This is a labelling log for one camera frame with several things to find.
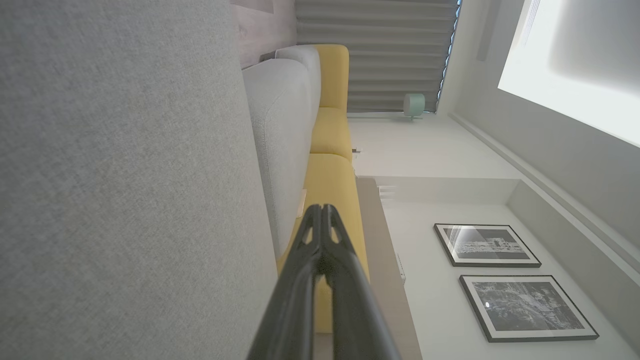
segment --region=yellow sofa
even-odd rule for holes
[[[320,58],[322,86],[304,183],[307,190],[304,207],[305,211],[312,204],[336,207],[369,278],[347,123],[349,52],[342,45],[322,44],[315,48]],[[277,261],[278,273],[289,255],[300,221],[301,218],[296,219],[289,246]],[[316,287],[315,327],[316,332],[332,332],[332,293],[324,278]]]

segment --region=gray curtain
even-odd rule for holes
[[[402,111],[408,92],[435,111],[458,8],[458,0],[298,0],[298,43],[349,48],[349,112]]]

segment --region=yellow armrest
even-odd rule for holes
[[[320,107],[337,108],[347,112],[349,88],[349,51],[344,45],[314,45],[320,55],[322,92]]]

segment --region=picture frame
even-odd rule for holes
[[[452,266],[539,268],[540,260],[509,225],[435,224]]]
[[[490,343],[595,340],[595,331],[551,275],[462,275]]]

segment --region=cylindrical lampshade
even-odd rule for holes
[[[424,94],[406,94],[404,96],[404,115],[416,117],[424,112]]]

